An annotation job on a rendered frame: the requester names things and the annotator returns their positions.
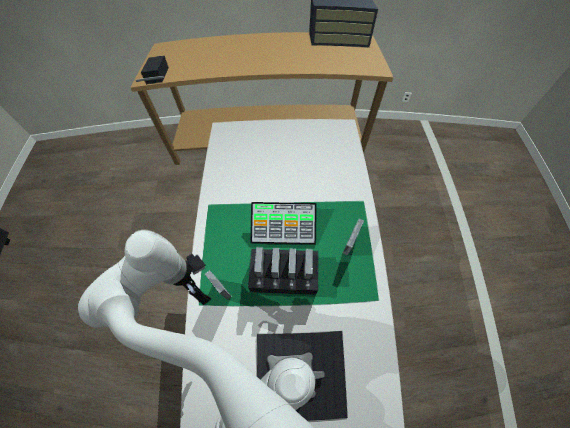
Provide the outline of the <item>green bench mat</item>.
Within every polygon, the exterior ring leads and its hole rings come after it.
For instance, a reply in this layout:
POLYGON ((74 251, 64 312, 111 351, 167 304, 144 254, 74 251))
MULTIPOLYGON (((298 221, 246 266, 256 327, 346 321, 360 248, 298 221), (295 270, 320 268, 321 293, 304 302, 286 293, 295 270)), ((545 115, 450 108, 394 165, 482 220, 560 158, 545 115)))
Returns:
POLYGON ((200 290, 206 306, 295 306, 379 301, 364 201, 317 203, 316 245, 250 243, 251 203, 208 205, 200 290), (364 220, 348 255, 343 254, 358 219, 364 220), (318 292, 250 292, 251 249, 313 249, 319 252, 318 292), (231 297, 225 299, 204 273, 211 271, 231 297))

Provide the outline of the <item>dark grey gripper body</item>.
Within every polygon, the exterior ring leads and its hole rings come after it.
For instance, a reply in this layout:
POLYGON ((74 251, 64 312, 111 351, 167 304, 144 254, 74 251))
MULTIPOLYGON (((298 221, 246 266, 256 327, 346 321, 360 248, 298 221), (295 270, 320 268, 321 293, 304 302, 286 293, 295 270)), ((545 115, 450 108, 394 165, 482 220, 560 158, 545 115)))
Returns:
POLYGON ((173 284, 173 285, 176 285, 176 286, 184 285, 185 287, 188 287, 188 286, 187 286, 188 283, 191 285, 191 280, 189 279, 189 278, 190 278, 190 274, 191 274, 190 268, 189 268, 189 266, 188 266, 187 264, 186 264, 186 266, 187 266, 186 275, 182 278, 181 281, 179 281, 179 282, 177 282, 177 283, 175 283, 175 284, 173 284))

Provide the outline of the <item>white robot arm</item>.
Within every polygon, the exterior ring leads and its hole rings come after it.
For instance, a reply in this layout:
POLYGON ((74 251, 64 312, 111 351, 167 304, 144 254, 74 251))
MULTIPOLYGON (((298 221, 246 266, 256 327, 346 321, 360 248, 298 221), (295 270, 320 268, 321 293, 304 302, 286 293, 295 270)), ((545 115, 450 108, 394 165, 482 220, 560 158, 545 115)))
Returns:
POLYGON ((78 312, 85 324, 110 326, 126 347, 201 377, 220 412, 215 428, 314 428, 296 411, 315 397, 315 379, 324 377, 324 371, 312 370, 311 353, 269 355, 269 371, 260 380, 210 341, 138 324, 140 297, 147 290, 162 281, 179 282, 186 274, 186 263, 193 275, 205 269, 205 263, 193 254, 185 261, 169 241, 147 230, 128 238, 125 256, 80 298, 78 312))

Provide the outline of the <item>black status display screen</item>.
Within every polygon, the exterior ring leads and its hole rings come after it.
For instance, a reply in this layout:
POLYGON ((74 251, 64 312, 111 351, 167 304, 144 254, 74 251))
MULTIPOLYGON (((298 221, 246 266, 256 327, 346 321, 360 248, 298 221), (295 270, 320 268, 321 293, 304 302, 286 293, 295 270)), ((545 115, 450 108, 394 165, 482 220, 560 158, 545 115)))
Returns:
POLYGON ((251 243, 316 244, 316 203, 251 202, 251 243))

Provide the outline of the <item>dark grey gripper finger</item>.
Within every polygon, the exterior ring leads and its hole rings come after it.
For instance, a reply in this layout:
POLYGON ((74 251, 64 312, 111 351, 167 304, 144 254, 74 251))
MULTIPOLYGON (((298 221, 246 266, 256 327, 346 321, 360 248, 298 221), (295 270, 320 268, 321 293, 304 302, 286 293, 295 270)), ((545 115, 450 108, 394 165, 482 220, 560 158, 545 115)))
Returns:
POLYGON ((188 283, 187 286, 185 287, 187 290, 189 291, 189 294, 192 295, 194 298, 196 298, 198 300, 199 303, 201 303, 202 305, 205 305, 207 302, 209 302, 211 300, 211 297, 209 297, 208 295, 204 294, 197 286, 196 283, 194 282, 194 280, 191 278, 189 278, 192 283, 191 285, 188 283))

